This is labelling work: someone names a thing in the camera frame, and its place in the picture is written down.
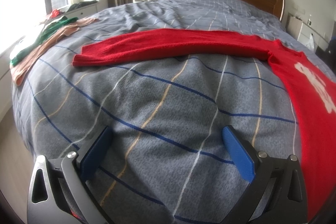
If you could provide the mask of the red knit sweater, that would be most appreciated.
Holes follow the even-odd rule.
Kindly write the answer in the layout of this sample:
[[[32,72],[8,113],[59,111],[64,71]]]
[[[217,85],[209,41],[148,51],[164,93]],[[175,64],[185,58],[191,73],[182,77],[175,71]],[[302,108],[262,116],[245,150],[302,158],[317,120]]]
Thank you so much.
[[[335,188],[335,83],[303,52],[280,40],[232,31],[162,28],[133,32],[83,46],[75,67],[103,66],[189,54],[222,54],[265,61],[284,84],[301,134],[308,217],[313,218]]]

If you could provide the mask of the dark clothes on bench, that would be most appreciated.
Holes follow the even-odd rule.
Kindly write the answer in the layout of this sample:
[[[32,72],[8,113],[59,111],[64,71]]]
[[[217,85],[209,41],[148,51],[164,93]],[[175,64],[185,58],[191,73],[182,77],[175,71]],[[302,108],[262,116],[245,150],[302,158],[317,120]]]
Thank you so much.
[[[79,3],[74,3],[72,5],[70,5],[70,7],[68,8],[67,12],[73,11],[73,10],[77,10],[79,8],[85,7],[85,6],[89,6],[89,5],[93,5],[96,4],[97,1],[93,0],[93,1],[83,1],[83,2],[79,2]]]

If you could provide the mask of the grey plaid bed cover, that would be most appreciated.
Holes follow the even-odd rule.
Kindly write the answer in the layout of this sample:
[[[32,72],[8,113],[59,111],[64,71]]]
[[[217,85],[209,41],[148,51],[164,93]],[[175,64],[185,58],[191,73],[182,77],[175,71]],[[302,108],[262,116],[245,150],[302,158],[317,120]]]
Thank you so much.
[[[112,223],[222,223],[249,182],[222,139],[231,125],[257,151],[298,157],[289,94],[267,62],[196,53],[75,67],[83,46],[133,32],[232,31],[280,40],[335,83],[335,73],[278,18],[241,0],[158,0],[106,9],[13,83],[14,120],[34,162],[78,151],[102,127],[112,143],[86,186]],[[307,223],[335,223],[335,188]]]

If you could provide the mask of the white window drawer bench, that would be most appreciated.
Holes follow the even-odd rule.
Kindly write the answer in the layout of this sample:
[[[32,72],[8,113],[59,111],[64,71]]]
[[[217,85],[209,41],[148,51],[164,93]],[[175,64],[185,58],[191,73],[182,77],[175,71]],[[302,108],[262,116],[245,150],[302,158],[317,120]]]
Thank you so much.
[[[79,19],[85,18],[87,16],[93,15],[98,12],[97,2],[92,3],[90,5],[86,5],[83,7],[79,7],[78,9],[72,9],[69,12],[65,12],[56,18],[52,18],[46,22],[53,22],[66,16],[67,18],[78,17]],[[11,108],[11,75],[10,75],[10,53],[14,49],[14,47],[22,40],[22,36],[16,40],[12,40],[12,44],[3,49],[1,52],[1,119],[6,115]]]

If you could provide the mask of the pink folded garment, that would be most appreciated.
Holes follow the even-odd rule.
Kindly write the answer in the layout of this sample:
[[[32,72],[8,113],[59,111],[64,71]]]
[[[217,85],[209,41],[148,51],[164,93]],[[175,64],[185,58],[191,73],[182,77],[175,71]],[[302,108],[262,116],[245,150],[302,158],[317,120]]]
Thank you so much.
[[[31,67],[36,63],[37,59],[44,55],[51,47],[60,42],[61,39],[70,36],[80,30],[80,28],[87,26],[97,21],[96,18],[82,18],[76,22],[68,24],[57,30],[50,38],[48,38],[43,44],[37,46],[32,50],[18,65],[12,67],[10,65],[11,78],[14,84],[21,85],[25,75],[29,72]]]

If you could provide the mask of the black blue jacket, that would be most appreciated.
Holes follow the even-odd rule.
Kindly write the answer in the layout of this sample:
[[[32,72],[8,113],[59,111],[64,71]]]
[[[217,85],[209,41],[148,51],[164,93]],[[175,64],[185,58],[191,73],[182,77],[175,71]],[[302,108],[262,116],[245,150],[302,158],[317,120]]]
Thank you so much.
[[[335,69],[336,58],[336,39],[335,36],[331,38],[326,50],[317,47],[315,54],[331,69]]]

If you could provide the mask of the white plastic bag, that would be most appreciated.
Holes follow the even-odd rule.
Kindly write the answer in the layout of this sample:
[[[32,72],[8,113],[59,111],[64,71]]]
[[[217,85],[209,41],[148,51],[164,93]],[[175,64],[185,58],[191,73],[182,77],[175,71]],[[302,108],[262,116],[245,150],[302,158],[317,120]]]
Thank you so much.
[[[312,52],[315,52],[315,42],[314,42],[314,36],[313,33],[310,34],[305,46],[311,50]]]

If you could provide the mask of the white desk cabinet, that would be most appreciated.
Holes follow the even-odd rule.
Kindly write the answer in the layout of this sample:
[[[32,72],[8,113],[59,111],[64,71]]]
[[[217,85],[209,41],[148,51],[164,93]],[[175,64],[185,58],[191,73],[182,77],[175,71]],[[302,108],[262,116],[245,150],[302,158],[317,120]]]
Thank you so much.
[[[296,18],[292,14],[288,14],[286,21],[286,31],[293,38],[295,38],[299,43],[305,46],[309,36],[313,33],[314,42],[315,42],[315,52],[317,47],[320,47],[322,50],[326,50],[329,43],[324,39],[317,31],[315,31],[311,26],[308,26],[301,19]]]

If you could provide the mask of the green white folded garment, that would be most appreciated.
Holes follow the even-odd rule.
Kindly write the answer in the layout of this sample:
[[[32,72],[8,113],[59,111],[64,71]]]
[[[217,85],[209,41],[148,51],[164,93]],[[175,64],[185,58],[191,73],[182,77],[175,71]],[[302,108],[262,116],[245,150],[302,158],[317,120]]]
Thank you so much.
[[[11,51],[10,65],[12,67],[18,65],[32,50],[43,44],[57,30],[76,22],[78,19],[78,17],[67,18],[66,16],[62,16],[60,19],[54,20],[47,25],[38,26],[37,29],[22,38]]]

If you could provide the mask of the red item on bench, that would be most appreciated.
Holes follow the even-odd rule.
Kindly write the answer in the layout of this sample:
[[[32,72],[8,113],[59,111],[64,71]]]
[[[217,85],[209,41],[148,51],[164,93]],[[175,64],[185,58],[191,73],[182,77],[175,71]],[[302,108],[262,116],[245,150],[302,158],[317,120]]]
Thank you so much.
[[[50,18],[50,19],[52,19],[52,18],[56,18],[56,17],[58,17],[58,16],[61,15],[61,14],[62,14],[62,12],[61,12],[60,10],[55,9],[55,10],[53,10],[53,11],[50,13],[49,18]]]

